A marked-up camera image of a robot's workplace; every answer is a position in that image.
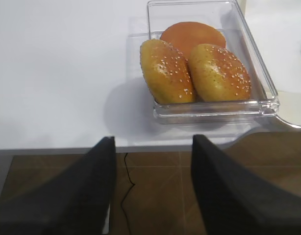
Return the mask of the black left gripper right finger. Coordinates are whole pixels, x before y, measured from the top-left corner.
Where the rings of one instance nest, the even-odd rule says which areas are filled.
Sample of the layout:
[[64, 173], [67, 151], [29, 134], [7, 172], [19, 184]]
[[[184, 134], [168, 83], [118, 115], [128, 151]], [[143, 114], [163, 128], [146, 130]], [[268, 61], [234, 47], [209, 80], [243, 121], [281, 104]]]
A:
[[301, 197], [248, 171], [194, 135], [191, 177], [207, 234], [301, 235]]

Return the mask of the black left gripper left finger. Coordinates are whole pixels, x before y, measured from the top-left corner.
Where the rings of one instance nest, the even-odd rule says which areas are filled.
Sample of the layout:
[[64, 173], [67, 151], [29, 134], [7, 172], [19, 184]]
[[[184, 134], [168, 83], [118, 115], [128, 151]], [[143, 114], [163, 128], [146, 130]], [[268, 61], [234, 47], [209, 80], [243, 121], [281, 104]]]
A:
[[116, 184], [113, 137], [59, 175], [0, 204], [0, 235], [101, 235]]

